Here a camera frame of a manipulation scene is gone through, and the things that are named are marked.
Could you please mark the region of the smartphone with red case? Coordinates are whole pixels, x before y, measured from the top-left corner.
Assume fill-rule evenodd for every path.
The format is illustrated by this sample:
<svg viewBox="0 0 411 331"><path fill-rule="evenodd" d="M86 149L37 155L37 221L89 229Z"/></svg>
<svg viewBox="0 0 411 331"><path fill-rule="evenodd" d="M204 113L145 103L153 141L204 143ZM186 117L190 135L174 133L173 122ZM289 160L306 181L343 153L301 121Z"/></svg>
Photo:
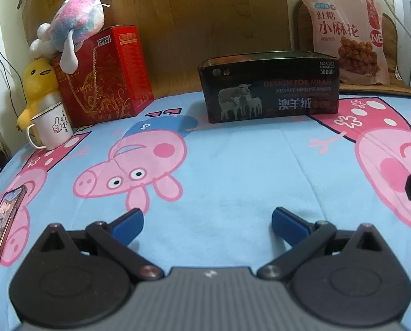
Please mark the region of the smartphone with red case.
<svg viewBox="0 0 411 331"><path fill-rule="evenodd" d="M0 201L0 260L12 223L27 190L25 185L21 185L12 191L6 192Z"/></svg>

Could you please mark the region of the white enamel mug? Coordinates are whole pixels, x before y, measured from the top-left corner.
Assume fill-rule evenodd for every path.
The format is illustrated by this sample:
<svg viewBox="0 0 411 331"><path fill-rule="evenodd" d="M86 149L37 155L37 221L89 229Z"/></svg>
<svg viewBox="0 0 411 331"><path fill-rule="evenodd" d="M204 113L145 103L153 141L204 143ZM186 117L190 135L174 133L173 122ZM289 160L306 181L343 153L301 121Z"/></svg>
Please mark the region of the white enamel mug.
<svg viewBox="0 0 411 331"><path fill-rule="evenodd" d="M66 143L73 135L72 126L62 102L58 102L31 118L26 128L28 143L37 150L54 150ZM36 144L30 137L30 130L35 128L40 139Z"/></svg>

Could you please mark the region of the Peppa Pig blue bedsheet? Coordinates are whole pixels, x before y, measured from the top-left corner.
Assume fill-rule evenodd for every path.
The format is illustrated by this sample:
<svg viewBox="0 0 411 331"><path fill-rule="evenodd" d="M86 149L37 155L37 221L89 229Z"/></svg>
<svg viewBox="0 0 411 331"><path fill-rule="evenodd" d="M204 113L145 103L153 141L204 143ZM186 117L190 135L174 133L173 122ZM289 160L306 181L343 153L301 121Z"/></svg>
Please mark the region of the Peppa Pig blue bedsheet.
<svg viewBox="0 0 411 331"><path fill-rule="evenodd" d="M200 93L152 102L136 117L88 126L57 150L22 147L2 196L28 192L0 265L0 330L18 318L11 279L49 223L82 229L143 210L132 247L174 266L260 268L284 251L283 207L340 229L374 224L411 278L411 99L342 97L332 115L210 124ZM404 317L411 330L411 304Z"/></svg>

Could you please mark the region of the pink fried twist snack bag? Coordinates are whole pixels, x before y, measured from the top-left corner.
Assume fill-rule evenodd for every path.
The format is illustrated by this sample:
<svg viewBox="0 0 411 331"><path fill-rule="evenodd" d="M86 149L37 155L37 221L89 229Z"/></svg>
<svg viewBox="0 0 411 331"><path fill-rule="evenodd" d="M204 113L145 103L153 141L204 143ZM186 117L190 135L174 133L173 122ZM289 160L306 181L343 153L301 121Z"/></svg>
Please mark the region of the pink fried twist snack bag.
<svg viewBox="0 0 411 331"><path fill-rule="evenodd" d="M342 82L389 84L380 3L374 0L302 2L311 16L314 50L338 59Z"/></svg>

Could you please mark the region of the red gift box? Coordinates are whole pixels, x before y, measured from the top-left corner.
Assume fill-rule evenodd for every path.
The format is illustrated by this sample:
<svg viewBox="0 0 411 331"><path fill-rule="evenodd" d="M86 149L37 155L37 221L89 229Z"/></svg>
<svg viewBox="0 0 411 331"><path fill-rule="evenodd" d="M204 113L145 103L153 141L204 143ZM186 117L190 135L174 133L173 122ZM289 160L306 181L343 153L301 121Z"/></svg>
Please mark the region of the red gift box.
<svg viewBox="0 0 411 331"><path fill-rule="evenodd" d="M117 25L85 40L77 70L52 62L73 128L137 116L154 100L137 27Z"/></svg>

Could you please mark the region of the yellow duck plush toy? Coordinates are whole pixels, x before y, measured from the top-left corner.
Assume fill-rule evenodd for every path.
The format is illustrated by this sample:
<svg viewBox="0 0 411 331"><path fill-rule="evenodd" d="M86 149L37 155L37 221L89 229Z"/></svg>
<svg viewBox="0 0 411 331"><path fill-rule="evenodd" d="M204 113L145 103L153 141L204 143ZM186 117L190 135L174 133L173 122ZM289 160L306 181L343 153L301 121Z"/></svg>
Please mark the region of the yellow duck plush toy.
<svg viewBox="0 0 411 331"><path fill-rule="evenodd" d="M36 59L30 63L23 73L22 81L27 105L17 119L17 127L25 131L32 117L62 99L53 64L47 58Z"/></svg>

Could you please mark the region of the black sheep wool box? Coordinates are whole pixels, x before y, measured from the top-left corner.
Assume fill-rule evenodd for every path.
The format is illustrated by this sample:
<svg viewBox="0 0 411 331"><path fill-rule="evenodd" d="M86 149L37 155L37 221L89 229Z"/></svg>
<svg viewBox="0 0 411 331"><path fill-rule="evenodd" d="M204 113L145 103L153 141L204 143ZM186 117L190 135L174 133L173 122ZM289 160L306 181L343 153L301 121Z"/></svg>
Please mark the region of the black sheep wool box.
<svg viewBox="0 0 411 331"><path fill-rule="evenodd" d="M211 123L335 114L339 61L318 52L209 58L198 67Z"/></svg>

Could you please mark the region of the pastel unicorn plush toy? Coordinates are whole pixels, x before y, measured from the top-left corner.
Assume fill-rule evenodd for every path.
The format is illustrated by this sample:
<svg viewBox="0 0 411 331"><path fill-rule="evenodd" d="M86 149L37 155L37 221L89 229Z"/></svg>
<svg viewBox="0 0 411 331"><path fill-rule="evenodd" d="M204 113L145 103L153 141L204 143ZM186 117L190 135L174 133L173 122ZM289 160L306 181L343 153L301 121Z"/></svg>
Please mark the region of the pastel unicorn plush toy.
<svg viewBox="0 0 411 331"><path fill-rule="evenodd" d="M101 0L65 0L51 22L38 27L29 55L32 58L52 58L61 53L61 70L67 74L74 73L78 67L76 50L85 40L100 32L106 6Z"/></svg>

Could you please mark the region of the wooden headboard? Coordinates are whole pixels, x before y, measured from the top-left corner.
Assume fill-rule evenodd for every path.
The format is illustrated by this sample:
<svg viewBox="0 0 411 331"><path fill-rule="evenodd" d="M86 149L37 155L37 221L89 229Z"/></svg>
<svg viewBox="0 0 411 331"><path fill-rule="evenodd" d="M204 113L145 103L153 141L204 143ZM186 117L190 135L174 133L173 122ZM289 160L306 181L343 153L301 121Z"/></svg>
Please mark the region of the wooden headboard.
<svg viewBox="0 0 411 331"><path fill-rule="evenodd" d="M28 41L65 0L23 0ZM201 88L210 57L291 48L287 0L103 0L106 26L135 25L155 97Z"/></svg>

